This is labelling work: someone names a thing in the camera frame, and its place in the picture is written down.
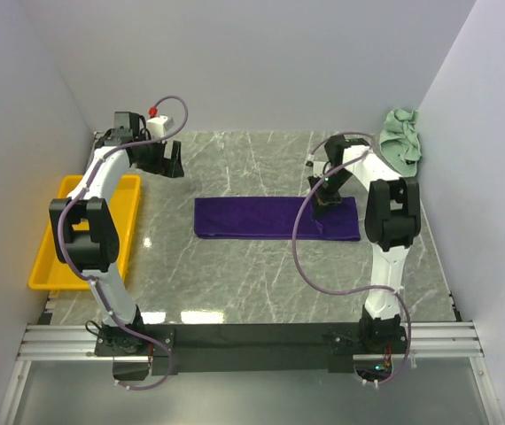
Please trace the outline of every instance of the green cloth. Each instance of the green cloth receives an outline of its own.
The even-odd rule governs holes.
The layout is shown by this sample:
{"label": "green cloth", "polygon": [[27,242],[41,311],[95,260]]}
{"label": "green cloth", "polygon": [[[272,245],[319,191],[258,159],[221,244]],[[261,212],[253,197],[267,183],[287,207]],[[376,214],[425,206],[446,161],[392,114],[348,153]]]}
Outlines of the green cloth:
{"label": "green cloth", "polygon": [[416,175],[422,157],[415,124],[418,111],[393,109],[386,115],[385,127],[378,137],[380,151],[392,167],[404,177]]}

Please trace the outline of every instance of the gray marble surface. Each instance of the gray marble surface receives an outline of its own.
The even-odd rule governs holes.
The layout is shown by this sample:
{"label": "gray marble surface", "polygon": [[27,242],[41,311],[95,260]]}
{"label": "gray marble surface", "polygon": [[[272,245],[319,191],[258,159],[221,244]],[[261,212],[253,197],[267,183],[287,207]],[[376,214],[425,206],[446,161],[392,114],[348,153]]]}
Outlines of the gray marble surface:
{"label": "gray marble surface", "polygon": [[[300,278],[288,241],[203,240],[193,233],[195,197],[305,196],[307,151],[326,132],[186,132],[186,177],[143,174],[143,196],[126,286],[147,322],[357,321],[366,294],[331,297]],[[323,159],[324,152],[318,154]],[[300,241],[307,274],[330,289],[369,284],[371,247],[364,235],[366,190],[342,189],[359,208],[358,243]],[[451,298],[430,229],[423,222],[404,271],[414,321],[453,321]],[[89,291],[60,292],[52,324],[97,320]]]}

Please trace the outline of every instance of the purple towel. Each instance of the purple towel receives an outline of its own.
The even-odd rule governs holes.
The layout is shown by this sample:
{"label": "purple towel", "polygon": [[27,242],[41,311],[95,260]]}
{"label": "purple towel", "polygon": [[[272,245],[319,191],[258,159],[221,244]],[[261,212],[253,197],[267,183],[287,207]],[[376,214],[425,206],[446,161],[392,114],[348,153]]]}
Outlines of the purple towel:
{"label": "purple towel", "polygon": [[[204,239],[287,240],[303,197],[198,197],[194,231]],[[299,221],[298,239],[360,241],[353,197],[312,220],[312,205]]]}

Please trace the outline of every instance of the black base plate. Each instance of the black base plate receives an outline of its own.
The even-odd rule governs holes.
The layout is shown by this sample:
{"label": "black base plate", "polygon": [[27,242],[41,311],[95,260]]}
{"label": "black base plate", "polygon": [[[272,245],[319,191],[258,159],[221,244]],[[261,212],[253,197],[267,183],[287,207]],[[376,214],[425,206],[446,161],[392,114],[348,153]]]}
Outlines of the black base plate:
{"label": "black base plate", "polygon": [[[403,327],[388,342],[363,344],[359,323],[160,324],[144,328],[146,335],[172,350],[175,373],[306,369],[352,373],[354,354],[383,354],[387,344],[392,354],[406,350]],[[125,356],[105,342],[97,342],[95,355]],[[166,368],[167,354],[156,347],[152,374],[162,375]]]}

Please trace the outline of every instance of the white wall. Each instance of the white wall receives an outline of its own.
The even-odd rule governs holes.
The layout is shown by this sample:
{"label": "white wall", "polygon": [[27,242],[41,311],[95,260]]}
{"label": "white wall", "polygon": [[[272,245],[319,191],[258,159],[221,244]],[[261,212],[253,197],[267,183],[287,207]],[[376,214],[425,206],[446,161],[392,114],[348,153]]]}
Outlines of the white wall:
{"label": "white wall", "polygon": [[477,1],[421,111],[428,217],[505,410],[505,2]]}
{"label": "white wall", "polygon": [[22,6],[0,0],[0,402],[45,293],[27,278],[64,174],[80,172],[89,129]]}
{"label": "white wall", "polygon": [[193,129],[377,130],[474,0],[21,0],[94,129],[180,94]]}

